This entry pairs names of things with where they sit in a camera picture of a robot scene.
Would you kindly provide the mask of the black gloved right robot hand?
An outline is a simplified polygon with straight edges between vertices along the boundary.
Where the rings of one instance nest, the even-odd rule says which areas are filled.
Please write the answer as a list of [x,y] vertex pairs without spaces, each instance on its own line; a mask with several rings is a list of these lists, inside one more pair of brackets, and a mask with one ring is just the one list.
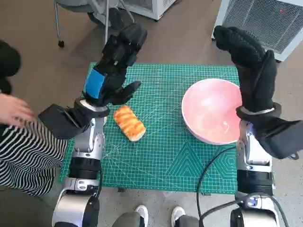
[[277,66],[272,50],[265,50],[249,33],[236,27],[216,26],[216,46],[231,55],[239,77],[242,107],[252,113],[274,108]]

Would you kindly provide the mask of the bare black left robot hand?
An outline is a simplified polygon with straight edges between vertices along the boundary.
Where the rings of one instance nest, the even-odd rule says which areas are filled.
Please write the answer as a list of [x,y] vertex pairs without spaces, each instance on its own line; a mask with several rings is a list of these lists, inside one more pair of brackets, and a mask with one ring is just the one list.
[[126,87],[127,68],[133,66],[137,54],[147,37],[147,30],[137,23],[123,28],[117,35],[110,35],[101,60],[90,71],[83,92],[84,98],[92,105],[121,105],[132,98],[141,85],[135,81]]

